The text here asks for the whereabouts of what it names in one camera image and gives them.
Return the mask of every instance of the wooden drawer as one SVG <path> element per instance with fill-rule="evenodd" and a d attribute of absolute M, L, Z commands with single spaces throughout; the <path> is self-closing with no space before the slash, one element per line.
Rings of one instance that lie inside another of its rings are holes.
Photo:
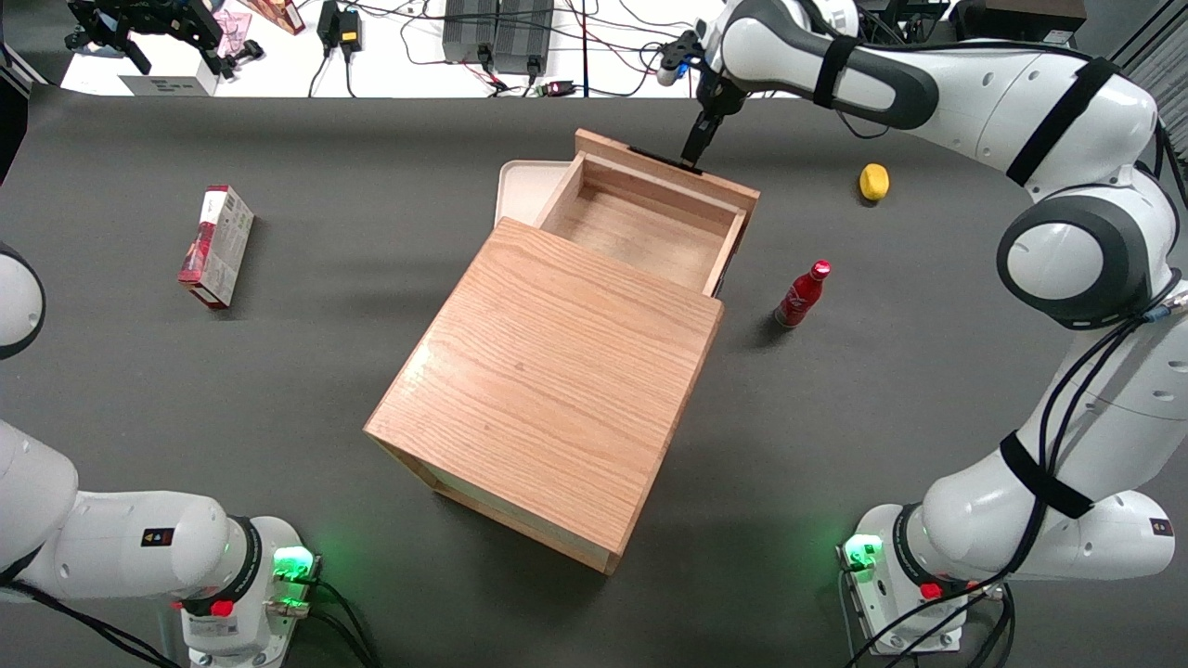
<path fill-rule="evenodd" d="M 759 194 L 577 132 L 535 227 L 713 296 Z"/>
<path fill-rule="evenodd" d="M 364 430 L 437 493 L 609 575 L 758 196 L 579 132 L 535 225 L 495 225 Z"/>

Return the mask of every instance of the cardboard box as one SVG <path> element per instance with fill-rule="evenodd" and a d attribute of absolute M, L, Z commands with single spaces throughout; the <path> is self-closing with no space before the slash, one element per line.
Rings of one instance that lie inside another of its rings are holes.
<path fill-rule="evenodd" d="M 177 282 L 207 307 L 230 307 L 254 219 L 252 209 L 230 185 L 207 188 L 198 234 L 177 272 Z"/>
<path fill-rule="evenodd" d="M 297 34 L 305 29 L 305 21 L 297 13 L 293 0 L 240 0 L 261 17 L 283 27 L 289 34 Z"/>

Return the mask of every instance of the red bottle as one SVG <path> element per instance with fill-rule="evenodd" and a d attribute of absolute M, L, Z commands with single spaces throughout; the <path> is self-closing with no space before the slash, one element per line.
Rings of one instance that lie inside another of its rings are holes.
<path fill-rule="evenodd" d="M 829 276 L 829 263 L 817 260 L 808 273 L 796 279 L 788 290 L 788 296 L 776 307 L 776 322 L 792 329 L 804 320 L 813 304 L 821 298 L 823 283 Z"/>

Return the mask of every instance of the dark gray table surface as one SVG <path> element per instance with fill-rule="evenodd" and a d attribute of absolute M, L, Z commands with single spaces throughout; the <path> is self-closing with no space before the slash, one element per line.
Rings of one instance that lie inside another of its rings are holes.
<path fill-rule="evenodd" d="M 488 234 L 500 165 L 569 159 L 579 126 L 671 155 L 695 114 L 40 90 L 0 238 L 49 304 L 42 338 L 0 365 L 0 415 L 68 455 L 86 490 L 179 490 L 289 519 L 388 666 L 840 666 L 833 546 L 868 508 L 984 456 L 1069 340 L 998 281 L 999 235 L 1028 204 L 1000 174 L 895 132 L 859 141 L 803 102 L 728 120 L 702 166 L 763 197 L 611 579 L 436 497 L 360 430 Z M 873 208 L 854 195 L 867 162 L 892 182 Z M 175 277 L 202 190 L 223 182 L 263 222 L 234 308 L 210 314 Z M 771 308 L 819 257 L 835 267 L 823 301 L 772 340 Z M 1186 475 L 1181 453 L 1144 489 L 1174 521 Z M 1183 554 L 1142 580 L 1018 584 L 1012 666 L 1181 664 Z M 80 607 L 159 637 L 157 601 Z M 0 648 L 13 667 L 135 664 L 26 605 L 0 606 Z M 348 664 L 326 630 L 299 629 L 289 666 Z"/>

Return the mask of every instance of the black strap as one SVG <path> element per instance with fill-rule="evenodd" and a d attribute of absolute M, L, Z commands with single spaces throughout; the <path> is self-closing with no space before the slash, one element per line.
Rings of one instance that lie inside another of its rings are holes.
<path fill-rule="evenodd" d="M 1053 146 L 1060 141 L 1069 126 L 1073 125 L 1085 109 L 1089 107 L 1094 95 L 1110 81 L 1110 77 L 1121 71 L 1118 65 L 1105 58 L 1093 58 L 1081 69 L 1076 70 L 1076 80 L 1073 86 L 1064 92 L 1064 95 L 1048 112 L 1048 115 L 1036 127 L 1035 132 L 1023 145 L 1015 162 L 1006 170 L 1006 176 L 1024 185 L 1031 179 L 1031 175 L 1040 168 L 1040 163 L 1048 157 Z"/>
<path fill-rule="evenodd" d="M 859 44 L 861 42 L 846 34 L 835 37 L 829 43 L 829 48 L 824 52 L 824 58 L 821 61 L 821 73 L 817 74 L 816 88 L 813 89 L 814 105 L 827 109 L 833 108 L 833 89 L 838 86 L 838 76 L 841 74 L 841 70 L 846 69 L 846 61 L 849 59 L 851 51 Z"/>
<path fill-rule="evenodd" d="M 1093 508 L 1093 502 L 1088 497 L 1061 483 L 1055 475 L 1049 474 L 1036 460 L 1031 459 L 1018 435 L 1011 431 L 998 446 L 998 452 L 1003 453 L 1003 461 L 1010 467 L 1011 473 L 1023 483 L 1023 486 L 1031 490 L 1040 500 L 1059 510 L 1066 516 L 1076 519 Z"/>
<path fill-rule="evenodd" d="M 8 568 L 0 571 L 0 588 L 13 584 L 17 580 L 17 575 L 20 575 L 21 571 L 29 568 L 29 565 L 33 562 L 33 559 L 37 557 L 37 553 L 39 552 L 42 552 L 42 546 L 37 546 L 37 549 L 18 559 Z"/>

